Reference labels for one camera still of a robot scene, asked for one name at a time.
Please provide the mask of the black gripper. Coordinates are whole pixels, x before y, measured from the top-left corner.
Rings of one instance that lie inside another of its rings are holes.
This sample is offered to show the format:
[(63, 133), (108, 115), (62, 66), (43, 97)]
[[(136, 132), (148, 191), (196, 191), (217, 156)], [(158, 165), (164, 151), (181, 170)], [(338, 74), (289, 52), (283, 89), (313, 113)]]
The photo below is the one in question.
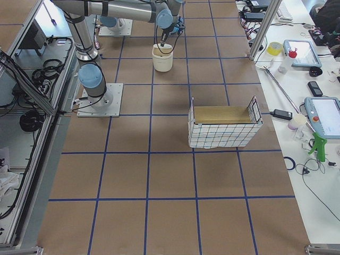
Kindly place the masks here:
[(161, 34), (161, 41), (160, 41), (161, 47), (164, 47), (164, 45), (166, 44), (167, 42), (166, 40), (169, 36), (169, 33), (170, 33), (170, 28), (163, 29), (162, 34)]

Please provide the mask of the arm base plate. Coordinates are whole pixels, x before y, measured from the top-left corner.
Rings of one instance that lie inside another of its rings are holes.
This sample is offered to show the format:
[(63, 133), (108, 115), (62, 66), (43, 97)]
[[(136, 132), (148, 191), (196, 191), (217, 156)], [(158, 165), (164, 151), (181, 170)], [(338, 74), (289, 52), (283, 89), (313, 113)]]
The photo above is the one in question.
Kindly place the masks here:
[(122, 83), (107, 83), (106, 93), (102, 98), (80, 101), (77, 117), (119, 117), (123, 94)]
[(102, 37), (123, 37), (130, 36), (133, 21), (130, 19), (100, 17), (101, 26), (99, 36)]

